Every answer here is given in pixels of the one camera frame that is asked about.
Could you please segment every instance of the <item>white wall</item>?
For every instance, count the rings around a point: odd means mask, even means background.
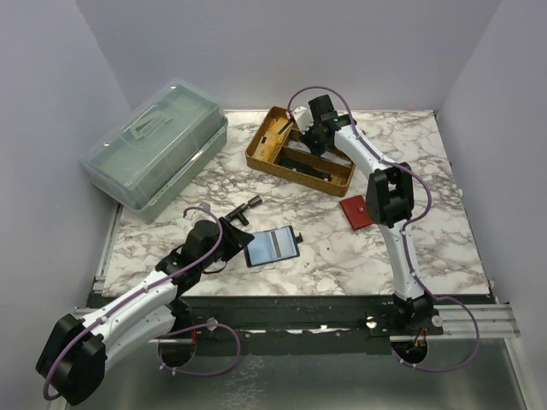
[[[127,100],[178,76],[228,108],[330,85],[354,108],[440,108],[499,0],[76,0]]]
[[[503,0],[438,114],[496,292],[547,404],[547,3]]]
[[[113,203],[78,157],[128,111],[71,0],[0,13],[0,408],[46,408],[34,371],[53,324],[83,306]]]

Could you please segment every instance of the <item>clear plastic lid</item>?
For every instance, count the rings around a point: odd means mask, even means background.
[[[139,209],[225,121],[216,102],[176,79],[91,147],[82,163],[94,184],[124,205]]]

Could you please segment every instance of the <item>red block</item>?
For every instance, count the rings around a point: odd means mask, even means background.
[[[340,205],[342,205],[345,217],[354,231],[373,224],[373,220],[367,214],[367,205],[362,195],[343,199],[340,201]]]

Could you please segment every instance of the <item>marble surface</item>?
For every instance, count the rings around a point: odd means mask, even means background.
[[[208,202],[217,215],[260,195],[264,203],[245,214],[245,231],[292,225],[303,234],[300,257],[248,268],[244,255],[223,273],[203,275],[187,295],[306,296],[387,295],[393,279],[385,243],[376,226],[357,232],[338,204],[341,198],[250,169],[244,150],[266,112],[228,113],[226,147],[151,225],[124,209],[109,261],[105,296],[136,285],[168,252],[185,241],[191,221],[183,210]],[[432,212],[415,225],[418,261],[427,285],[438,294],[486,294],[488,283],[463,210],[460,193],[432,112],[355,112],[360,127],[395,161],[407,161],[430,184]],[[347,196],[365,194],[356,171]],[[415,185],[415,214],[426,195]]]

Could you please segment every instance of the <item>phone screen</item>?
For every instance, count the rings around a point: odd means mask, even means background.
[[[253,233],[255,239],[245,248],[248,267],[296,258],[300,255],[292,226]]]

